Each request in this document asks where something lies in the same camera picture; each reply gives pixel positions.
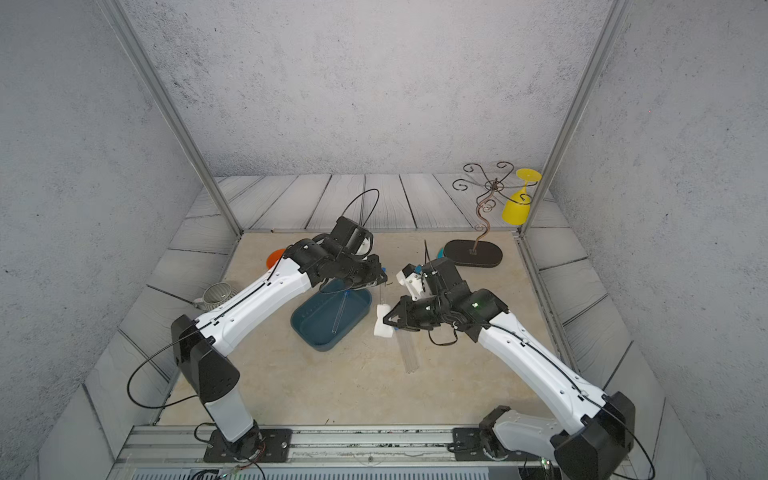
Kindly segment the black metal scroll stand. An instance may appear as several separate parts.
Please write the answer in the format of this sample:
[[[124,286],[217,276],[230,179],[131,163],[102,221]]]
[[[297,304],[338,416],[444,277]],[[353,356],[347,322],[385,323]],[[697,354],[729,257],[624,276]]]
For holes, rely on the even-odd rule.
[[[454,239],[442,248],[442,255],[457,266],[493,268],[503,260],[502,249],[486,240],[492,229],[487,215],[496,208],[497,198],[503,201],[504,209],[507,198],[514,193],[511,195],[504,193],[505,182],[512,173],[516,175],[519,169],[508,161],[497,162],[496,168],[504,171],[505,174],[501,177],[491,177],[482,165],[469,162],[462,167],[465,175],[452,182],[452,188],[457,192],[467,192],[471,185],[482,189],[475,198],[475,215],[479,220],[479,225],[475,227],[478,231],[477,237],[473,240]]]

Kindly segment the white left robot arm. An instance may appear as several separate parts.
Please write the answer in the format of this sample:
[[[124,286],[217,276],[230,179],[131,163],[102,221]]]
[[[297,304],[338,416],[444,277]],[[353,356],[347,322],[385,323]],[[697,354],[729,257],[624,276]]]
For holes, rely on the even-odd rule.
[[[283,305],[319,284],[340,280],[347,288],[360,289],[384,283],[387,276],[372,247],[370,234],[354,241],[329,234],[302,239],[224,304],[195,319],[182,315],[174,320],[175,363],[225,443],[251,443],[251,452],[260,445],[258,424],[239,392],[240,373],[228,356]]]

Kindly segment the yellow plastic goblet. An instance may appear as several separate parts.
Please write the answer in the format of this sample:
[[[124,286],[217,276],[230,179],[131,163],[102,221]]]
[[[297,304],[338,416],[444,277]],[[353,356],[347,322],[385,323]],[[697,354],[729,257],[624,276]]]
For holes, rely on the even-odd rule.
[[[519,190],[507,198],[502,219],[509,225],[522,226],[528,220],[531,210],[532,196],[528,188],[536,186],[541,181],[542,175],[531,168],[521,168],[516,172],[516,176],[523,184]]]

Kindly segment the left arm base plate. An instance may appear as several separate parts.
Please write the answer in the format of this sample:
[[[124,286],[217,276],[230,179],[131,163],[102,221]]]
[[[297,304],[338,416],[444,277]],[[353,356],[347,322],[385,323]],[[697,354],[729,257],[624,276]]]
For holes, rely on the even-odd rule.
[[[257,433],[246,433],[237,441],[229,441],[218,430],[214,430],[206,441],[204,463],[285,463],[293,431],[288,428],[260,429]]]

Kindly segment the aluminium front rail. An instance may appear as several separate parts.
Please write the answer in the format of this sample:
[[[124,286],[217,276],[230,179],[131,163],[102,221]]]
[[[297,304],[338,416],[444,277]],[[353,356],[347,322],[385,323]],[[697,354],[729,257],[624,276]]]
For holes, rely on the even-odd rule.
[[[525,450],[492,456],[478,429],[453,425],[269,426],[263,454],[237,461],[212,427],[136,427],[111,479],[562,479]]]

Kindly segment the white wiping cloth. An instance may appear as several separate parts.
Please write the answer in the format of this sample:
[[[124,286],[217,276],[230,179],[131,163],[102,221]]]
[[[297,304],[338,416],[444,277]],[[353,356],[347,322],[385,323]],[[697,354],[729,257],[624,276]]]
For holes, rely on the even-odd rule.
[[[389,304],[378,304],[376,306],[376,322],[374,325],[374,335],[380,338],[392,338],[395,328],[384,322],[384,317],[392,311]]]

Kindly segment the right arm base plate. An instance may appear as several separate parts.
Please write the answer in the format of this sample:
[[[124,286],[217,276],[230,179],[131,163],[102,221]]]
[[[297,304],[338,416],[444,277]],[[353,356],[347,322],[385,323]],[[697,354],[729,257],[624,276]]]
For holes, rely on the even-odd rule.
[[[501,445],[490,430],[479,427],[456,427],[452,429],[452,441],[446,450],[456,461],[497,461],[534,462],[532,454],[519,450],[508,450]]]

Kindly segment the grey striped ceramic mug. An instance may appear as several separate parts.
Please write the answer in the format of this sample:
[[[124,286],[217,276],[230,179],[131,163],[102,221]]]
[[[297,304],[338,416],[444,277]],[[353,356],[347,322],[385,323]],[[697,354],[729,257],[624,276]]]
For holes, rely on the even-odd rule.
[[[209,286],[192,304],[201,311],[209,312],[231,300],[237,293],[238,289],[230,283],[219,282]]]

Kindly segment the teal plastic tub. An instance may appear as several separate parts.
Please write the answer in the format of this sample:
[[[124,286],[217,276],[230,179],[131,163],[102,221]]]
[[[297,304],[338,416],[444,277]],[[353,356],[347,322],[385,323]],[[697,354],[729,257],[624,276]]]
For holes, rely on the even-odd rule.
[[[345,291],[352,293],[355,318],[346,333],[333,336],[331,327]],[[334,348],[370,312],[372,295],[368,289],[346,288],[341,281],[333,280],[320,286],[318,291],[301,304],[291,315],[290,325],[295,333],[310,347],[319,352]]]

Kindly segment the orange plastic bowl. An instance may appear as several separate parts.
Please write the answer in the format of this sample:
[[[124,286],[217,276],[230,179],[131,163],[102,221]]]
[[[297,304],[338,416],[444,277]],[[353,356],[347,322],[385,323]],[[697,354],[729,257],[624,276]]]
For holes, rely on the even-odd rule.
[[[266,259],[266,267],[268,270],[271,270],[274,268],[274,266],[283,258],[283,255],[285,253],[284,248],[277,249],[270,253]]]

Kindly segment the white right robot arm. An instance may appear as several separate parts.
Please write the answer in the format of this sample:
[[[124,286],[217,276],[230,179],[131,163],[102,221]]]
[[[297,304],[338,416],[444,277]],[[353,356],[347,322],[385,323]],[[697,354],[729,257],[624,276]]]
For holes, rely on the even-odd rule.
[[[463,297],[404,295],[395,306],[378,306],[377,322],[412,332],[448,325],[500,358],[555,415],[560,431],[547,443],[571,479],[610,478],[635,446],[630,398],[621,391],[608,394],[577,375],[487,289]]]

